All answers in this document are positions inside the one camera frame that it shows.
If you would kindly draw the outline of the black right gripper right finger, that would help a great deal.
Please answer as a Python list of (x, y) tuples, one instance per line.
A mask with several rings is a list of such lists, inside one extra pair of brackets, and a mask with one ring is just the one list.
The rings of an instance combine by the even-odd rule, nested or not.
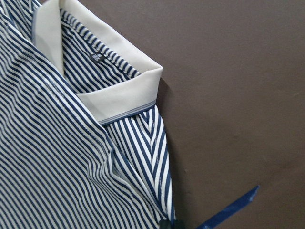
[(173, 224), (174, 229), (185, 229), (185, 223), (183, 220), (175, 220)]

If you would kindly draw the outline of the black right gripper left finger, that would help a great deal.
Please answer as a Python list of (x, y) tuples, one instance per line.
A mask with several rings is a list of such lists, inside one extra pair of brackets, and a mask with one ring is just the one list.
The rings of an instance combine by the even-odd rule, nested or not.
[(171, 229), (171, 222), (169, 220), (160, 220), (159, 229)]

